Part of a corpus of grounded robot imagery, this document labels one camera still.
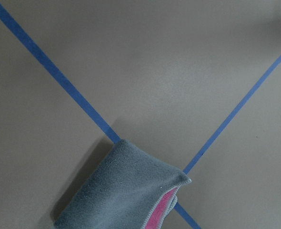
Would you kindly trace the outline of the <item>pink and grey towel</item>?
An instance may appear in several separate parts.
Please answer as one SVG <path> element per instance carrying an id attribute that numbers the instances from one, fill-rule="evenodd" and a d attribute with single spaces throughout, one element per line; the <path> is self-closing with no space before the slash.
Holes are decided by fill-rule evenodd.
<path id="1" fill-rule="evenodd" d="M 159 229 L 191 179 L 127 140 L 117 142 L 54 223 L 56 229 Z"/>

